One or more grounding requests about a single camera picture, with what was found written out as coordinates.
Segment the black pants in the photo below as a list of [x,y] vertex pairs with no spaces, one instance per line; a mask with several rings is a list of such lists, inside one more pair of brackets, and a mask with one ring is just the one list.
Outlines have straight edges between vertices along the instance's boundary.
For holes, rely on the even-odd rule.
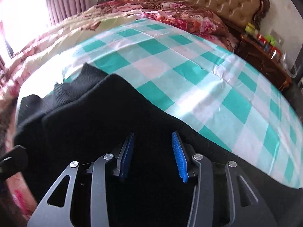
[[[172,148],[178,132],[196,154],[184,183]],[[127,177],[113,175],[135,135]],[[125,79],[85,64],[44,98],[24,97],[14,143],[38,202],[36,226],[302,226],[302,188],[276,182],[150,103]]]

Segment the clutter of items on nightstand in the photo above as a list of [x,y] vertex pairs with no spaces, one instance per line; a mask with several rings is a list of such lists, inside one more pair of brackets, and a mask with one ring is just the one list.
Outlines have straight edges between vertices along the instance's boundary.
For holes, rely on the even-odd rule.
[[245,32],[263,47],[264,52],[268,53],[273,61],[280,64],[286,62],[286,54],[277,47],[277,41],[273,36],[260,34],[259,30],[251,23],[246,25]]

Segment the teal checkered bed sheet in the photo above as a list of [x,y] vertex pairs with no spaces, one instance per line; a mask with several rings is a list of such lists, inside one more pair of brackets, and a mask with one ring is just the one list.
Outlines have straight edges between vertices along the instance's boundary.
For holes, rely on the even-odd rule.
[[302,124],[287,100],[239,56],[181,29],[140,19],[52,57],[19,97],[45,97],[88,63],[278,182],[302,187]]

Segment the red floral quilt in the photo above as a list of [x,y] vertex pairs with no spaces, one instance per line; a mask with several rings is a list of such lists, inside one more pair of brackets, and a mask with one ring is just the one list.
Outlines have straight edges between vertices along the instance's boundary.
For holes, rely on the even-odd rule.
[[1,74],[1,111],[19,94],[24,81],[53,56],[114,27],[152,19],[197,35],[233,52],[238,39],[221,18],[202,6],[174,0],[115,0],[94,5],[35,37]]

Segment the dark wooden nightstand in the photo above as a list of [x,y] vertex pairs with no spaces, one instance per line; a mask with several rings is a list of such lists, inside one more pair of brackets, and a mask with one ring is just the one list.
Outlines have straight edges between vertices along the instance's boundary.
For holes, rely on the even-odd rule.
[[250,37],[242,34],[240,38],[235,53],[263,74],[279,91],[288,89],[292,81],[282,67]]

